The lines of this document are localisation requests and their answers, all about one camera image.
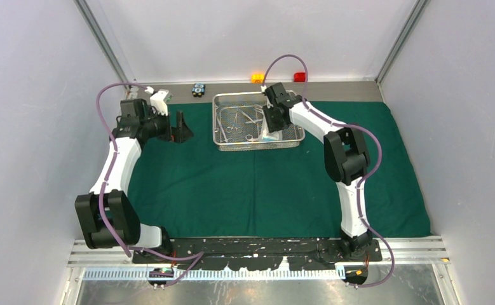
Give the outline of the green surgical drape cloth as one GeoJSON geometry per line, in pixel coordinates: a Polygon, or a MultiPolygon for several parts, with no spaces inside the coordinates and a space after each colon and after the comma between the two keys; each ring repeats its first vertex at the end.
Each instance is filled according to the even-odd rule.
{"type": "MultiPolygon", "coordinates": [[[[381,102],[315,102],[327,115],[370,130],[383,158],[365,183],[370,225],[385,237],[431,233],[424,199],[397,124],[381,102]]],[[[175,238],[337,237],[341,208],[323,145],[307,135],[289,149],[224,152],[212,138],[209,103],[172,105],[194,137],[150,140],[130,179],[128,198],[142,223],[175,238]]]]}

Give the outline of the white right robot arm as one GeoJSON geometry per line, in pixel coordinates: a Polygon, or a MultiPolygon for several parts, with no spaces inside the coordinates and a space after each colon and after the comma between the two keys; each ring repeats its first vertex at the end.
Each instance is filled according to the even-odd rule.
{"type": "Polygon", "coordinates": [[[365,204],[370,154],[364,136],[370,132],[331,118],[302,96],[289,93],[282,83],[262,86],[261,91],[267,99],[262,110],[269,132],[296,125],[323,144],[325,170],[336,183],[341,206],[341,254],[349,261],[358,260],[374,233],[365,204]]]}

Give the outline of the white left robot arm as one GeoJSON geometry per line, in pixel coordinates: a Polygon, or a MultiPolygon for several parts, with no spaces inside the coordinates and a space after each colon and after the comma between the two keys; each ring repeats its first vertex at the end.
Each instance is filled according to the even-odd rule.
{"type": "Polygon", "coordinates": [[[109,140],[102,172],[86,194],[77,196],[74,207],[86,246],[90,249],[138,247],[158,263],[172,257],[172,245],[162,226],[143,224],[128,199],[133,170],[151,139],[183,143],[193,137],[184,113],[171,116],[142,98],[123,100],[109,140]]]}

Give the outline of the white sterile packet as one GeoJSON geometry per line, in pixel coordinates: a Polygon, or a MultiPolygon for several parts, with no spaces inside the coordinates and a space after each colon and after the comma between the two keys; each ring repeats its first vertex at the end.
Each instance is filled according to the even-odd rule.
{"type": "Polygon", "coordinates": [[[260,138],[265,142],[281,141],[283,140],[283,134],[282,131],[270,132],[267,129],[262,129],[260,138]]]}

